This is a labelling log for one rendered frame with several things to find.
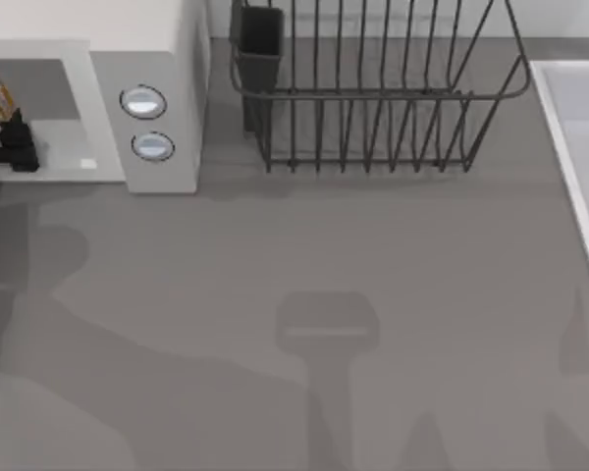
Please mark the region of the round silver microwave knob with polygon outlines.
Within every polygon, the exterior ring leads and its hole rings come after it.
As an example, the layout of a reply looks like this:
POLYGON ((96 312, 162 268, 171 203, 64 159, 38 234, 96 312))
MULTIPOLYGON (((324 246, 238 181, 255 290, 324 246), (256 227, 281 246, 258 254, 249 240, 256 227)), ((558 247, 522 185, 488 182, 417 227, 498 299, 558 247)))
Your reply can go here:
POLYGON ((163 162, 171 158, 176 150, 174 141, 161 132, 147 132, 132 138, 134 155, 148 162, 163 162))
POLYGON ((156 88, 140 84, 120 94, 122 109, 138 120, 155 120, 167 110, 165 96, 156 88))

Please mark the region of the pale microwave oven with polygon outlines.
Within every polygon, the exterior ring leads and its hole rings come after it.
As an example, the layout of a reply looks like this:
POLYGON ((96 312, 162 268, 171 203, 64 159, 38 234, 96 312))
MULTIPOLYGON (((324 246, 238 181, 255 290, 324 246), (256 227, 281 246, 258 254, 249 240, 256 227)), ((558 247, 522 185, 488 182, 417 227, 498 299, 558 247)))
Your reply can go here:
POLYGON ((133 193, 197 189, 210 78, 206 0, 0 0, 0 78, 30 126, 40 168, 0 165, 0 183, 123 183, 133 193), (138 120, 120 94, 145 84, 166 112, 138 120), (148 162, 136 135, 174 155, 148 162))

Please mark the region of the dark grey cutlery holder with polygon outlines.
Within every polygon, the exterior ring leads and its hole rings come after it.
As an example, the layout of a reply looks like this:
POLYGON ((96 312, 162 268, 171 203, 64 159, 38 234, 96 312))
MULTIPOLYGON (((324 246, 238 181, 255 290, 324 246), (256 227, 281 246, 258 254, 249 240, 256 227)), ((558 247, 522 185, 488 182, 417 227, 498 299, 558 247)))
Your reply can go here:
POLYGON ((247 133, 261 131, 263 105, 271 105, 270 98, 259 95, 269 95, 277 86, 284 23, 284 11, 271 3, 253 6, 247 0, 232 0, 230 44, 247 133))

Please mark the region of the white sink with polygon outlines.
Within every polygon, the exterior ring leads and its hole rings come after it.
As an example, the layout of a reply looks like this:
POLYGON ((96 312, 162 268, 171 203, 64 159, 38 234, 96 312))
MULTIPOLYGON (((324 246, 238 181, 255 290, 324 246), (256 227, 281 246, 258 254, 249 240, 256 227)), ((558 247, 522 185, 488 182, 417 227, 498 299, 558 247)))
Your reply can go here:
POLYGON ((530 68, 589 265, 589 60, 530 68))

